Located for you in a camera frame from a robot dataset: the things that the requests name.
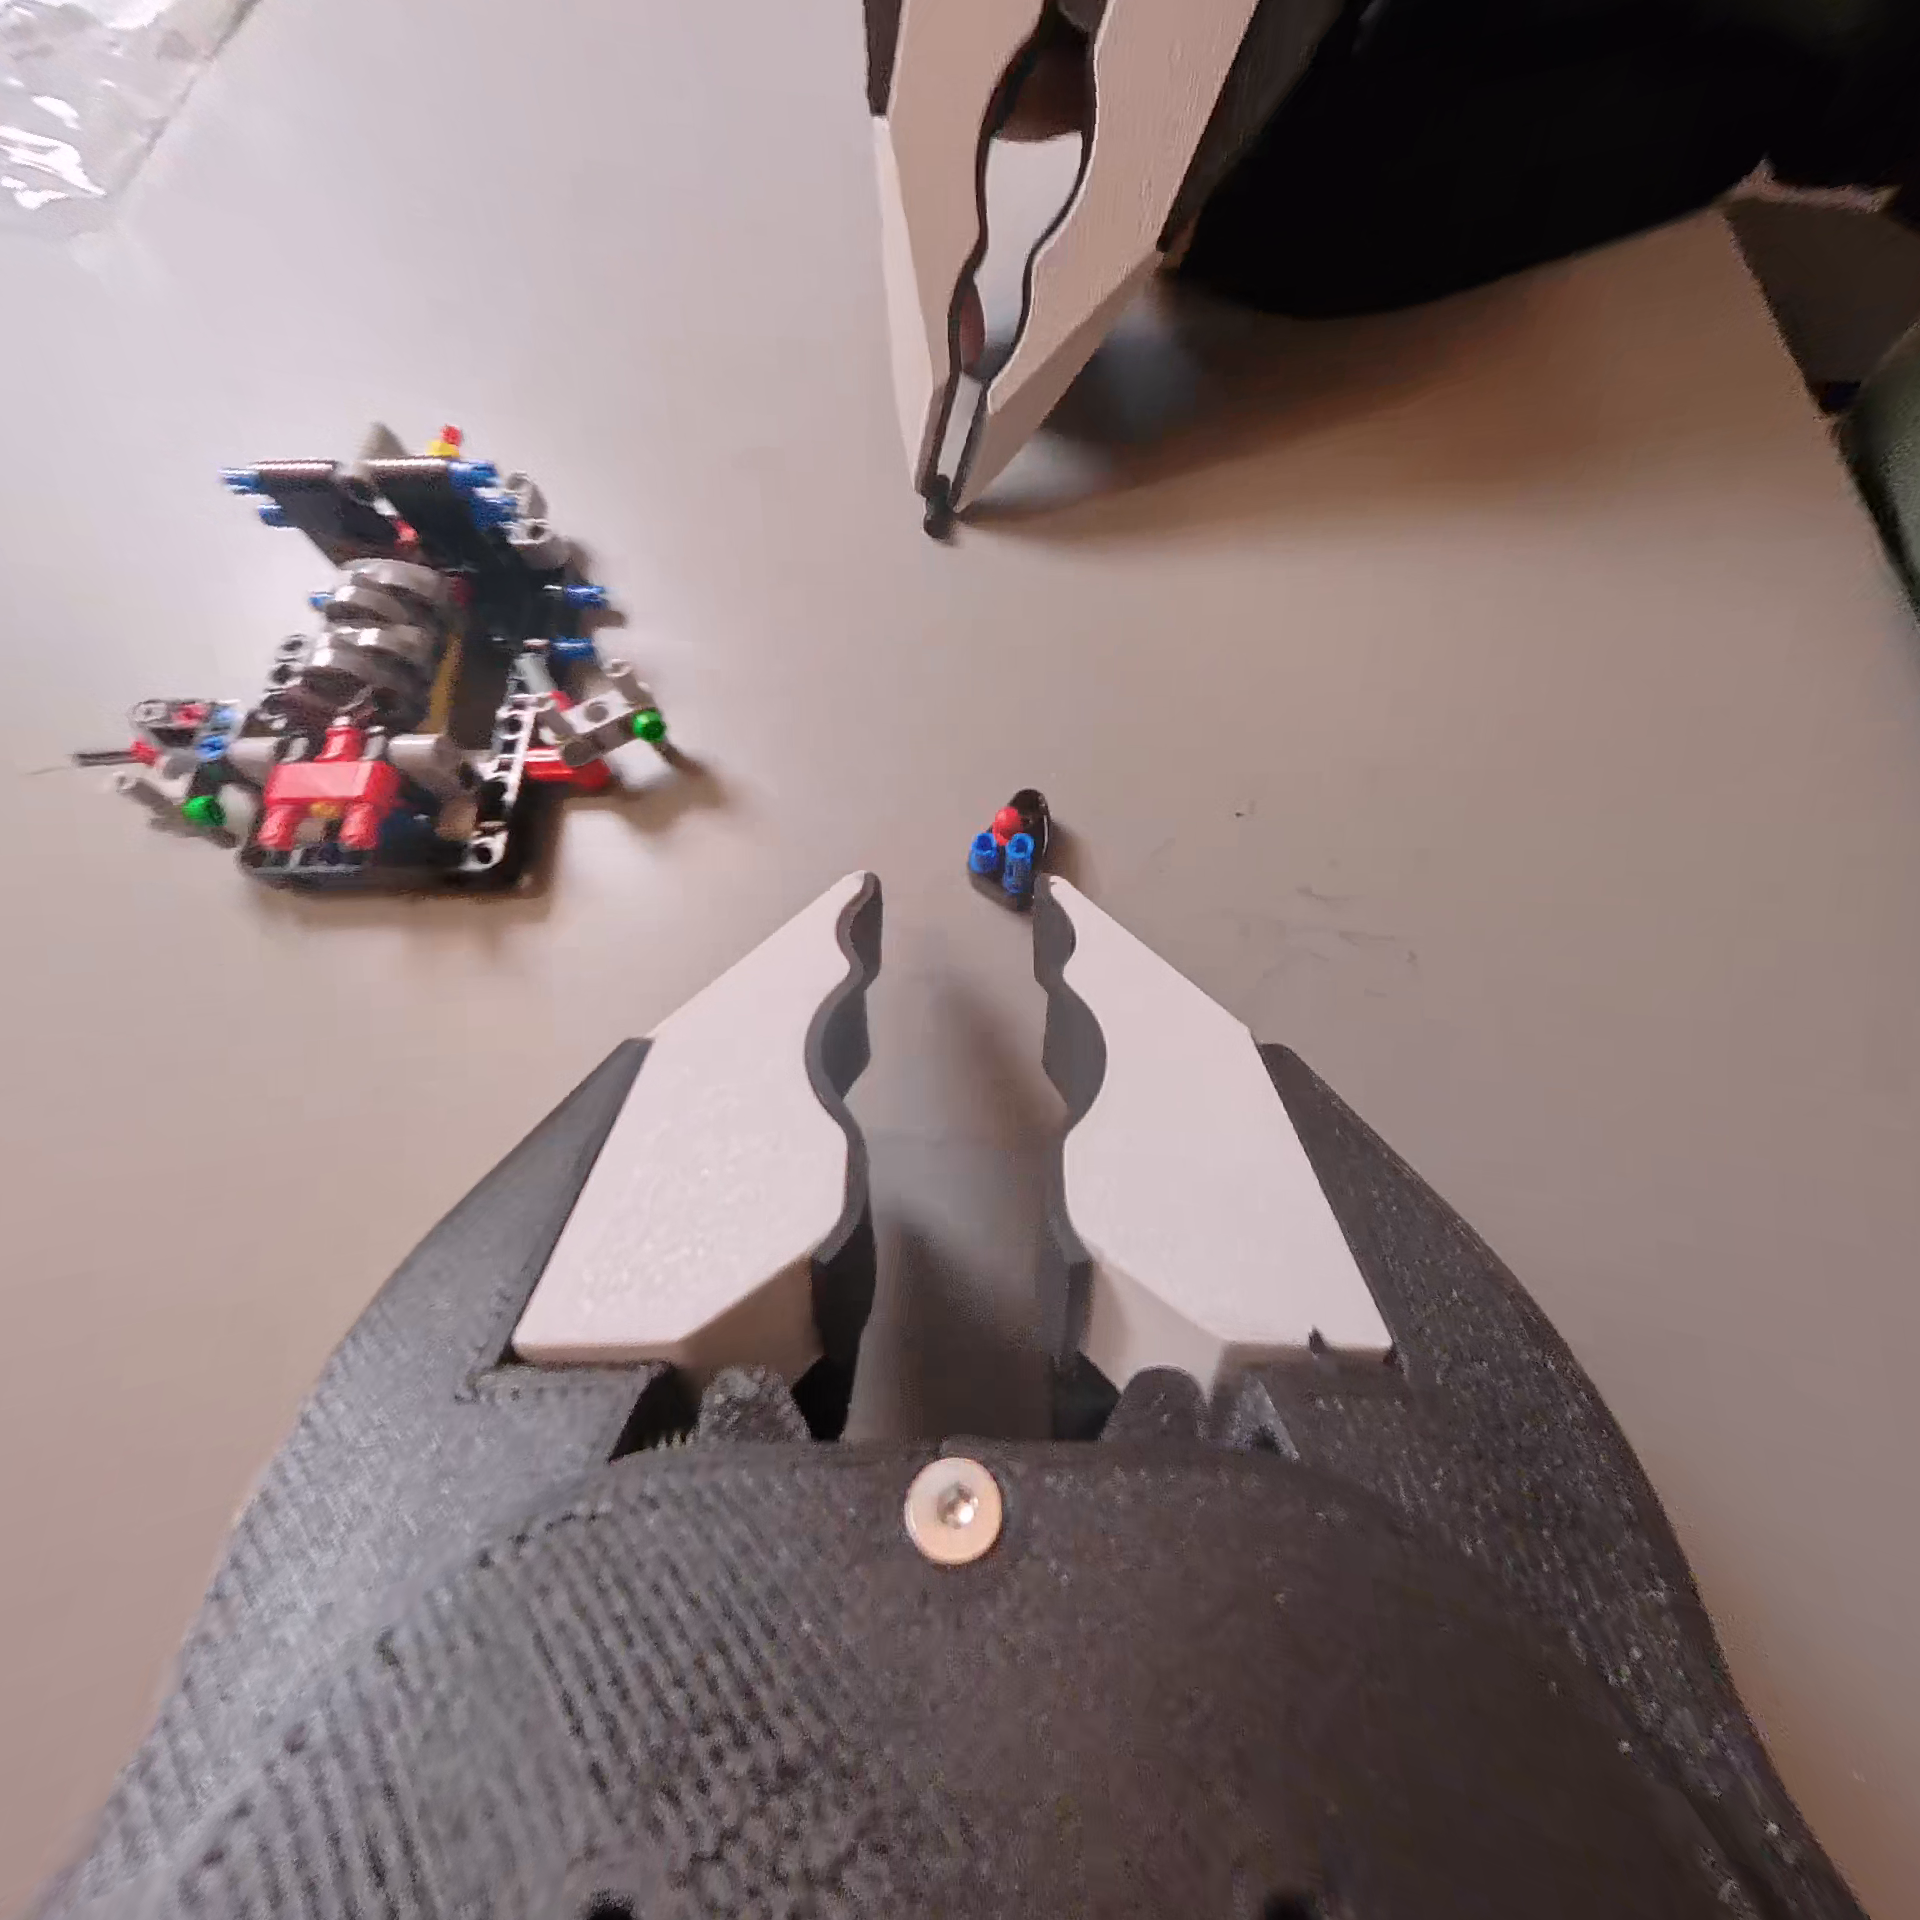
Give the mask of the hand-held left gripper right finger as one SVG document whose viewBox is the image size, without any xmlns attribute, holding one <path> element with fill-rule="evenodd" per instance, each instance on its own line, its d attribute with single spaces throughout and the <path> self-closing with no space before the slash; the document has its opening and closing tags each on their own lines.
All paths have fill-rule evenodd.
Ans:
<svg viewBox="0 0 1920 1920">
<path fill-rule="evenodd" d="M 1387 1324 L 1250 1029 L 1062 878 L 1031 903 L 1041 1069 L 1068 1122 L 1041 1234 L 1056 1368 L 1199 1386 L 1383 1360 Z"/>
</svg>

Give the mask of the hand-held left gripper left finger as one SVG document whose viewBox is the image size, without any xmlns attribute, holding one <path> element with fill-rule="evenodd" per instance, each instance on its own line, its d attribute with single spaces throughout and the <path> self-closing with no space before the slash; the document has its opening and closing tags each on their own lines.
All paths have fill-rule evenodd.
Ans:
<svg viewBox="0 0 1920 1920">
<path fill-rule="evenodd" d="M 845 1098 L 877 935 L 882 884 L 848 872 L 647 1034 L 518 1363 L 854 1365 L 875 1253 Z"/>
</svg>

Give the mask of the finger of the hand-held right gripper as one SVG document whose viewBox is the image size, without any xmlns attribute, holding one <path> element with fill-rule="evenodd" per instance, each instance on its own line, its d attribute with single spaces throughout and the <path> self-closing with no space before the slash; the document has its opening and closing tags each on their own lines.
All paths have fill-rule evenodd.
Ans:
<svg viewBox="0 0 1920 1920">
<path fill-rule="evenodd" d="M 965 304 L 987 256 L 987 152 L 1028 78 L 1044 3 L 866 3 L 882 311 L 905 467 L 960 504 L 971 424 Z"/>
<path fill-rule="evenodd" d="M 975 504 L 1031 440 L 1163 261 L 1163 231 L 1253 3 L 1105 3 L 1090 36 L 1085 170 L 1022 277 L 1015 343 L 987 385 L 953 500 Z"/>
</svg>

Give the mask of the small black blue-pinned lego piece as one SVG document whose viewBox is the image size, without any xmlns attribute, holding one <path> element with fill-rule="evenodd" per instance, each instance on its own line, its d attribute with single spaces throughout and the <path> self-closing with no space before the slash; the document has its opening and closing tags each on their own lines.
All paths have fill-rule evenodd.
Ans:
<svg viewBox="0 0 1920 1920">
<path fill-rule="evenodd" d="M 1051 808 L 1038 788 L 1018 788 L 991 820 L 971 832 L 965 878 L 987 898 L 1028 911 L 1051 854 Z"/>
</svg>

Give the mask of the lego chassis assembly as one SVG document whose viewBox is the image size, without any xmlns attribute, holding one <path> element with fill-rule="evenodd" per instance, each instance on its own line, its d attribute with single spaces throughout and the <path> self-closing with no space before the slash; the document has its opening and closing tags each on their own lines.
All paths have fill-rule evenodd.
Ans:
<svg viewBox="0 0 1920 1920">
<path fill-rule="evenodd" d="M 568 796 L 633 792 L 623 758 L 688 769 L 660 695 L 605 646 L 613 606 L 543 487 L 461 424 L 352 462 L 257 462 L 223 487 L 331 569 L 249 699 L 133 701 L 82 749 L 153 831 L 231 854 L 263 888 L 514 892 Z"/>
</svg>

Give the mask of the person's right hand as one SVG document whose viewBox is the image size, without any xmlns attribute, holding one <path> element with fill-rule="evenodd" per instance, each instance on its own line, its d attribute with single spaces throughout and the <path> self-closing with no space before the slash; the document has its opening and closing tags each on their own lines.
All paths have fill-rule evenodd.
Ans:
<svg viewBox="0 0 1920 1920">
<path fill-rule="evenodd" d="M 1044 3 L 997 113 L 991 136 L 1051 142 L 1090 129 L 1090 36 L 1103 3 Z"/>
</svg>

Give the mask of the clear plastic bag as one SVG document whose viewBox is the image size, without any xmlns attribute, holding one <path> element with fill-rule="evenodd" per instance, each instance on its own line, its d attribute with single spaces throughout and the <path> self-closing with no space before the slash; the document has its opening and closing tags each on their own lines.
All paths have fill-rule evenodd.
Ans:
<svg viewBox="0 0 1920 1920">
<path fill-rule="evenodd" d="M 3 3 L 3 230 L 103 224 L 251 3 Z"/>
</svg>

